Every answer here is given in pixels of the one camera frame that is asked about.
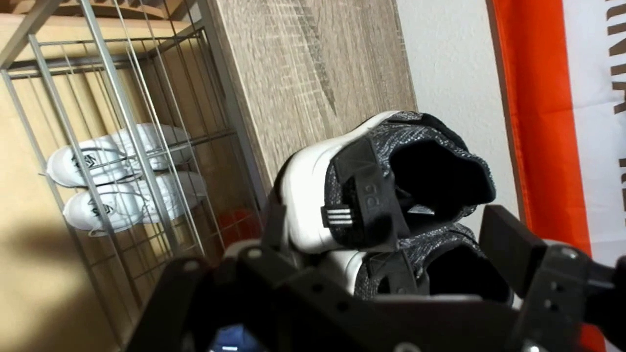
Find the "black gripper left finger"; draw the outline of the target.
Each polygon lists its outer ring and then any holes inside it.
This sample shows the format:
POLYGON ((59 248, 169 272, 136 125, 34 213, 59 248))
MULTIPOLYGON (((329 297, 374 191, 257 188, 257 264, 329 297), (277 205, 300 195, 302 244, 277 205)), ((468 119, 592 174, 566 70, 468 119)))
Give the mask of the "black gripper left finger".
POLYGON ((263 215, 265 215, 263 244, 277 252, 286 252, 288 250, 286 205, 283 203, 277 189, 269 193, 263 215))

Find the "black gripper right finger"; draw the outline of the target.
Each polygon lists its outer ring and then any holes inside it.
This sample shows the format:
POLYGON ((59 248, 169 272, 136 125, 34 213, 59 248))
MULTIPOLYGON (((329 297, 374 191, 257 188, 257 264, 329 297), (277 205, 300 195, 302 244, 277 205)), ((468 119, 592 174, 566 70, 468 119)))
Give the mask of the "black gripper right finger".
POLYGON ((507 207, 484 209, 480 246, 509 289, 527 305, 539 303, 535 276, 545 262, 549 244, 521 223, 507 207))

